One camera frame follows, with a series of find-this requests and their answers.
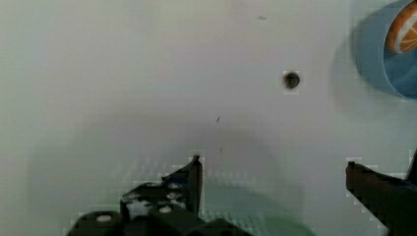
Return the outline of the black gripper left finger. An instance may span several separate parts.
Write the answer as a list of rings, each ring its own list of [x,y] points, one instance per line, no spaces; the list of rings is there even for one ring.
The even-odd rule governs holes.
[[[152,209],[180,207],[191,213],[200,210],[203,188],[203,165],[194,155],[185,166],[161,177],[160,181],[144,182],[124,194],[120,213],[128,220],[148,216]]]

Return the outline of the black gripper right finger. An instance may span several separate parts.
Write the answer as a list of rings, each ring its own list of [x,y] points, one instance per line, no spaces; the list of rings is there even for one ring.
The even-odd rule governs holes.
[[[416,182],[349,161],[347,191],[388,229],[387,236],[416,236]]]

